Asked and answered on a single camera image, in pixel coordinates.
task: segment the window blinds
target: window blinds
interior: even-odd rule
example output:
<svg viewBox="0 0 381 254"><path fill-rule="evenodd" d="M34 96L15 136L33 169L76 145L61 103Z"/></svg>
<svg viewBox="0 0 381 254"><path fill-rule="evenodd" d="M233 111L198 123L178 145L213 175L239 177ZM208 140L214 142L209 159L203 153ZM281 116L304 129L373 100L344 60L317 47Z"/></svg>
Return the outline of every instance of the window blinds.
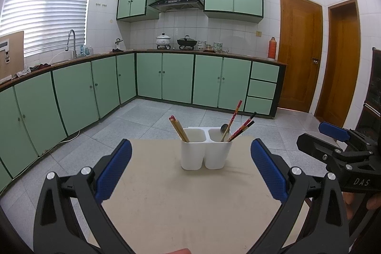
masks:
<svg viewBox="0 0 381 254"><path fill-rule="evenodd" d="M88 0L4 0L0 36L24 31L24 57L66 47L70 29L85 43Z"/></svg>

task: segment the beige tabletop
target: beige tabletop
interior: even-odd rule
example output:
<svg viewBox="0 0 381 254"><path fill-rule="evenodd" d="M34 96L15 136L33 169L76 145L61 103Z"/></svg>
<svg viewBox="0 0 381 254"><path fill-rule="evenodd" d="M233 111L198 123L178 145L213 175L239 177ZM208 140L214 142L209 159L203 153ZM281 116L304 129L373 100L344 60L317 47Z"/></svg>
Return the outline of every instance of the beige tabletop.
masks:
<svg viewBox="0 0 381 254"><path fill-rule="evenodd" d="M252 140L235 139L224 168L195 171L181 168L179 140L131 140L132 159L102 206L137 254L245 254L281 205L251 160ZM304 203L286 244L307 211Z"/></svg>

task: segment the blue gripper pad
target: blue gripper pad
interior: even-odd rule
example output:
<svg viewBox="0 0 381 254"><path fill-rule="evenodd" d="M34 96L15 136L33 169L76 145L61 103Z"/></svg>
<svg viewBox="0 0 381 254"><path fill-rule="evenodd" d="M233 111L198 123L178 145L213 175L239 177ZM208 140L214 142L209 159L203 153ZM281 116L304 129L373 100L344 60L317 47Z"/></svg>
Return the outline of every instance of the blue gripper pad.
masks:
<svg viewBox="0 0 381 254"><path fill-rule="evenodd" d="M125 140L97 179L97 191L95 194L97 203L100 204L102 201L110 198L131 157L131 142Z"/></svg>
<svg viewBox="0 0 381 254"><path fill-rule="evenodd" d="M320 123L319 131L322 134L339 140L341 142L348 141L350 138L348 132L345 129L337 127L327 122Z"/></svg>
<svg viewBox="0 0 381 254"><path fill-rule="evenodd" d="M286 180L272 161L271 157L267 154L266 150L258 142L258 139L255 139L251 143L250 152L251 158L266 182L272 197L276 200L280 200L281 203L284 203L288 198Z"/></svg>

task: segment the white plastic cup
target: white plastic cup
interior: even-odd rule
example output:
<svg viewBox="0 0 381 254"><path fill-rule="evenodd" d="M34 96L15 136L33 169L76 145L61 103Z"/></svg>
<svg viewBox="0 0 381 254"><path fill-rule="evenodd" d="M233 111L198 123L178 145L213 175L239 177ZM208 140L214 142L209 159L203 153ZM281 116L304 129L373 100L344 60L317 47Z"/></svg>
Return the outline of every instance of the white plastic cup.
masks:
<svg viewBox="0 0 381 254"><path fill-rule="evenodd" d="M181 141L181 166L185 170L198 170L205 155L205 131L200 128L184 128L190 142Z"/></svg>
<svg viewBox="0 0 381 254"><path fill-rule="evenodd" d="M225 165L233 142L226 142L231 136L229 132L221 142L222 134L220 127L210 128L208 130L210 141L206 145L204 163L208 169L221 169Z"/></svg>

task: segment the orange thermos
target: orange thermos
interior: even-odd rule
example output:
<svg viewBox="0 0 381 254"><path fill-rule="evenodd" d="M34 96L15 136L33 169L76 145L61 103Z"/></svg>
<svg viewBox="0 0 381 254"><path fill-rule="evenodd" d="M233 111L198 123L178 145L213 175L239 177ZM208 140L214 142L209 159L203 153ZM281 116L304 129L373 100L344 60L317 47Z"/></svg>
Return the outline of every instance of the orange thermos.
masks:
<svg viewBox="0 0 381 254"><path fill-rule="evenodd" d="M277 53L277 41L275 37L272 37L269 42L269 53L267 55L268 59L275 59L275 54Z"/></svg>

